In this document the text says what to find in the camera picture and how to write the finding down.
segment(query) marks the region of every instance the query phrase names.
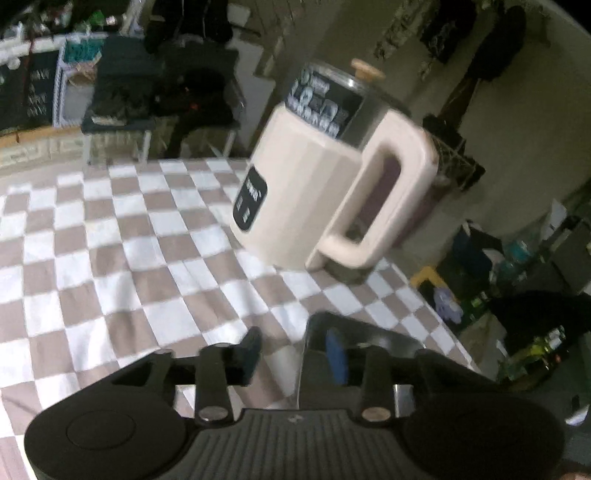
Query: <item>lid knob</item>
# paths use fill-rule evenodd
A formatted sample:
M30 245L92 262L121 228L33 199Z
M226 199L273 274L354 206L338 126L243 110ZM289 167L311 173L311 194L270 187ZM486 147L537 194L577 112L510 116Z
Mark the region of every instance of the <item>lid knob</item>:
M351 66L355 69L355 78L364 82L371 83L374 80L384 80L386 78L386 74L382 70L378 70L363 60L353 59L351 60Z

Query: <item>silver screw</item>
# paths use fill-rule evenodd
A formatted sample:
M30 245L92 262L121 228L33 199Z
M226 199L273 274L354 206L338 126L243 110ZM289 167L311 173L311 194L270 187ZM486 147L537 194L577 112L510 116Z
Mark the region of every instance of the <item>silver screw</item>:
M386 421L392 416L392 413L387 408L370 407L366 408L363 412L361 412L361 416L365 420L371 422Z
M228 411L224 407L213 405L199 410L199 418L203 421L220 421L228 416Z

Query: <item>electric kettle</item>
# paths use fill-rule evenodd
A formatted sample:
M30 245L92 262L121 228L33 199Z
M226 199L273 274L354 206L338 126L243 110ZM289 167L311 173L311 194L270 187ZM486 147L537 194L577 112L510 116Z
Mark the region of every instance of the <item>electric kettle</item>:
M384 74L354 60L351 76L310 63L273 111L236 196L230 227L267 264L315 270L328 259L376 264L437 173L437 154L401 105L372 88ZM401 173L359 242L346 237L395 158Z

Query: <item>checkered tablecloth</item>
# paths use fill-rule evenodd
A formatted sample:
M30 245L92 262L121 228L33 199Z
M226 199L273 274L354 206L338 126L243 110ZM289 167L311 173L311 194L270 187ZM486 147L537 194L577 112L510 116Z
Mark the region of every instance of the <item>checkered tablecloth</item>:
M471 365L394 265L366 284L282 271L228 221L246 162L94 167L0 196L0 478L33 479L23 434L42 409L160 347L192 356L259 326L264 354L236 409L292 404L300 341L326 309L411 335ZM177 409L191 415L194 389Z

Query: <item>wall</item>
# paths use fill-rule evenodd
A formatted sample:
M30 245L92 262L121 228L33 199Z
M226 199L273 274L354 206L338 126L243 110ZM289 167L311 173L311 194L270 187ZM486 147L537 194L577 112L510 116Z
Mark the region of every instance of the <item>wall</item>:
M448 65L434 67L421 84L416 72L427 52L417 39L383 64L371 55L398 4L353 0L325 36L317 57L345 69L353 57L378 66L387 74L381 87L403 100L420 122L425 114L439 112L490 31L493 15L480 14ZM460 133L467 139L466 153L487 172L469 192L442 200L402 243L415 269L438 260L463 219L479 222L494 235L510 235L543 215L552 198L564 197L591 175L591 37L557 11L550 12L550 47L532 38L531 22L514 62L478 89Z

